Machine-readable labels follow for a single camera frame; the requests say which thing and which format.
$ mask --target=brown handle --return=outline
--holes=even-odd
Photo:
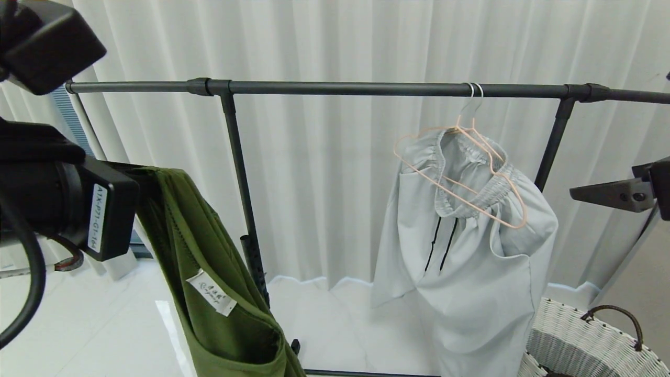
[[[642,327],[640,327],[640,323],[637,321],[637,319],[635,319],[635,316],[626,309],[621,309],[620,307],[615,307],[614,305],[600,305],[598,307],[592,308],[584,315],[582,315],[582,319],[587,322],[593,321],[593,314],[595,314],[597,311],[601,311],[602,309],[613,309],[615,311],[624,313],[628,318],[630,318],[633,326],[635,326],[635,333],[637,334],[637,340],[635,341],[634,348],[637,352],[642,351]]]

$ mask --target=black drawstring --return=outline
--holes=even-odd
[[[433,249],[435,249],[435,241],[438,240],[438,229],[440,228],[440,222],[442,222],[442,218],[438,216],[438,226],[435,227],[435,236],[433,237],[433,241],[430,243],[430,254],[428,255],[428,263],[425,264],[425,268],[423,269],[424,272],[428,271],[430,258],[433,256]]]
[[[451,236],[449,236],[449,243],[447,244],[447,251],[444,252],[444,257],[442,257],[442,263],[440,264],[440,271],[442,271],[442,267],[444,267],[444,261],[447,259],[447,253],[449,252],[449,248],[452,245],[452,239],[454,238],[454,233],[456,233],[456,226],[457,225],[458,225],[458,219],[456,219],[454,221],[454,228],[452,230]]]

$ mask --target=pink wire hanger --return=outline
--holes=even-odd
[[[497,222],[499,222],[500,224],[505,225],[505,226],[507,226],[507,227],[510,227],[511,229],[520,229],[520,228],[526,226],[526,223],[528,222],[528,213],[527,213],[527,207],[526,207],[526,204],[523,202],[523,199],[521,198],[521,194],[519,194],[519,190],[517,189],[517,186],[516,186],[514,183],[512,183],[512,180],[511,180],[506,174],[501,173],[501,172],[496,172],[496,171],[493,170],[493,155],[491,154],[491,152],[493,152],[493,154],[495,154],[496,157],[497,157],[500,161],[505,162],[505,160],[503,159],[503,157],[502,157],[498,152],[496,152],[495,149],[493,149],[493,147],[486,141],[486,139],[484,138],[484,136],[483,136],[481,133],[479,133],[479,131],[477,131],[477,130],[475,129],[475,127],[474,127],[474,116],[473,116],[473,118],[472,118],[472,127],[470,127],[470,128],[463,128],[463,127],[460,127],[460,120],[461,120],[461,115],[462,115],[462,113],[463,113],[463,110],[465,110],[465,108],[472,102],[472,99],[474,98],[474,86],[472,86],[472,84],[470,84],[470,83],[468,83],[468,85],[470,85],[470,89],[472,89],[472,94],[470,95],[470,101],[469,101],[465,106],[463,106],[463,108],[461,109],[461,114],[458,115],[458,118],[457,118],[457,120],[456,120],[456,125],[455,125],[455,126],[453,126],[453,127],[431,127],[431,128],[427,128],[427,129],[422,130],[421,132],[419,132],[419,133],[416,134],[416,135],[411,135],[411,134],[410,134],[410,135],[403,136],[402,138],[398,139],[398,141],[396,141],[395,144],[393,145],[393,154],[394,154],[396,157],[398,157],[398,158],[400,159],[400,161],[402,161],[403,163],[405,163],[406,165],[408,165],[412,170],[414,170],[415,172],[419,173],[419,175],[421,175],[422,177],[426,178],[428,181],[430,181],[431,183],[433,183],[434,185],[436,185],[437,187],[439,187],[441,190],[443,190],[444,192],[446,192],[446,193],[448,193],[448,194],[451,194],[452,196],[454,196],[454,197],[457,198],[458,200],[462,201],[462,202],[465,203],[466,205],[468,205],[468,206],[472,207],[473,209],[475,209],[475,210],[481,212],[482,214],[484,214],[484,215],[490,217],[492,220],[497,221]],[[481,101],[481,102],[483,102],[483,98],[484,98],[484,89],[482,89],[481,85],[479,85],[479,84],[475,84],[475,85],[479,88],[479,91],[480,91],[481,94],[482,94],[482,96],[481,96],[482,101]],[[476,113],[477,110],[479,109],[479,106],[481,106],[481,102],[480,102],[480,104],[477,106],[477,108],[475,108],[474,113]],[[489,163],[488,163],[488,168],[489,168],[489,170],[490,170],[490,173],[493,174],[493,175],[495,175],[495,176],[501,176],[501,177],[503,177],[503,178],[507,181],[507,183],[509,183],[510,187],[512,188],[512,191],[514,192],[515,196],[517,197],[517,199],[519,200],[519,202],[520,202],[520,204],[521,204],[521,209],[522,209],[522,216],[523,216],[523,218],[522,218],[520,224],[518,224],[518,225],[512,225],[512,224],[510,224],[510,223],[508,223],[508,222],[506,222],[506,221],[504,221],[504,220],[502,220],[502,219],[499,219],[498,217],[495,217],[494,215],[491,215],[491,214],[490,214],[489,212],[487,212],[486,210],[484,210],[484,209],[482,209],[482,208],[480,208],[480,207],[477,207],[476,205],[472,204],[470,201],[468,201],[468,200],[462,198],[462,197],[459,196],[458,194],[456,194],[456,193],[454,193],[453,191],[449,190],[448,188],[442,186],[439,182],[436,182],[434,179],[430,178],[428,175],[426,175],[425,173],[423,173],[422,171],[420,171],[419,169],[417,169],[414,165],[410,164],[408,161],[406,161],[405,159],[403,159],[402,156],[400,156],[400,154],[397,152],[397,146],[398,146],[398,143],[400,143],[400,141],[402,141],[402,140],[404,140],[404,139],[406,139],[406,138],[413,138],[413,139],[416,139],[416,138],[418,138],[421,134],[423,134],[424,132],[431,131],[431,130],[436,130],[436,129],[446,129],[446,130],[448,131],[448,133],[461,133],[461,134],[463,134],[464,136],[466,136],[468,139],[470,139],[470,141],[473,142],[476,146],[478,146],[478,147],[481,148],[484,152],[486,152],[486,154],[488,155],[488,161],[489,161]],[[472,133],[474,133],[475,135],[477,135],[477,136],[482,140],[482,142],[484,142],[484,144],[486,144],[486,147],[484,147],[480,142],[478,142],[478,141],[475,140],[470,134],[468,134],[469,131],[471,131]],[[464,184],[462,184],[462,183],[460,183],[460,182],[457,182],[457,181],[455,181],[455,180],[453,180],[453,179],[451,179],[451,178],[449,178],[449,177],[447,177],[447,176],[442,176],[442,178],[445,178],[446,180],[450,181],[451,183],[456,184],[456,185],[458,185],[458,186],[460,186],[460,187],[463,187],[464,189],[470,191],[471,193],[474,193],[475,195],[478,194],[475,190],[471,189],[470,187],[467,187],[466,185],[464,185]]]

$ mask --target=marble tile floor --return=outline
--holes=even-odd
[[[28,277],[0,280],[0,328],[25,300]],[[369,284],[317,279],[269,284],[272,311],[305,368],[437,374],[424,304],[409,294],[370,309]],[[170,292],[153,260],[112,282],[92,270],[52,273],[28,328],[0,352],[0,376],[196,377]]]

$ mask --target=curtain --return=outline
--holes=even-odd
[[[669,91],[670,2],[71,0],[107,47],[75,81],[599,83]],[[82,94],[109,160],[181,168],[246,234],[217,97]],[[453,125],[467,99],[237,95],[268,277],[373,278],[394,142]],[[534,178],[558,100],[485,99],[478,129]],[[545,195],[561,223],[552,282],[612,276],[647,214],[575,202],[574,186],[668,155],[670,107],[576,105]]]
[[[8,121],[24,121],[30,123],[45,123],[53,125],[66,138],[76,141],[75,135],[68,127],[64,118],[69,116],[68,112],[61,112],[56,106],[55,99],[58,96],[44,95],[36,96],[6,82],[0,85],[0,116]],[[40,239],[40,245],[46,264],[54,264],[70,256],[70,253],[61,245],[47,239]],[[27,268],[28,262],[23,246],[15,244],[5,246],[0,250],[0,269]],[[128,252],[123,256],[105,262],[97,262],[88,256],[81,268],[93,268],[99,275],[107,275],[113,280],[118,280],[137,265],[135,256]]]

